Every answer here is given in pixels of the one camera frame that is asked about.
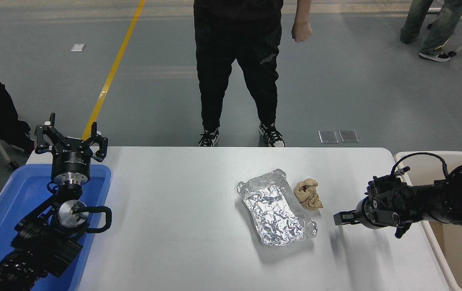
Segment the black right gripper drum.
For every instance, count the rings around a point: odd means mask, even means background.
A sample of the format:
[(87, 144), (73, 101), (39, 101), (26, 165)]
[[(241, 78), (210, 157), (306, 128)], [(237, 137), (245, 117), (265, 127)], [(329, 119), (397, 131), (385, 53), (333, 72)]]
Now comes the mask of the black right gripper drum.
[(370, 212), (372, 211), (371, 202), (369, 198), (366, 197), (362, 201), (359, 201), (358, 205), (356, 206), (356, 220), (359, 221), (365, 227), (370, 229), (373, 228), (373, 224), (371, 223), (371, 219), (369, 217)]

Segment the person's hand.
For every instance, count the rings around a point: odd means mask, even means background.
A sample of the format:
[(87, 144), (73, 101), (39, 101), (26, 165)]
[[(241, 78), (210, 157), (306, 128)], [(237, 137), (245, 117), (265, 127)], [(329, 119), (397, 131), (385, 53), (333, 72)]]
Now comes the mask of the person's hand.
[(308, 20), (301, 20), (294, 21), (291, 33), (292, 39), (299, 44), (309, 39), (314, 32)]

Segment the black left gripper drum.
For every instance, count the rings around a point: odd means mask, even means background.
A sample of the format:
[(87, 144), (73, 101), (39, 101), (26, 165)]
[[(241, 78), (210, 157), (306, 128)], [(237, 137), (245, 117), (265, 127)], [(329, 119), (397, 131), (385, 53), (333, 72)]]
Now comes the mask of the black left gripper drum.
[(87, 153), (82, 152), (78, 149), (81, 143), (81, 139), (68, 139), (66, 144), (71, 145), (69, 149), (61, 142), (52, 146), (52, 178), (65, 173), (79, 173), (85, 178), (90, 178), (92, 151), (86, 148)]

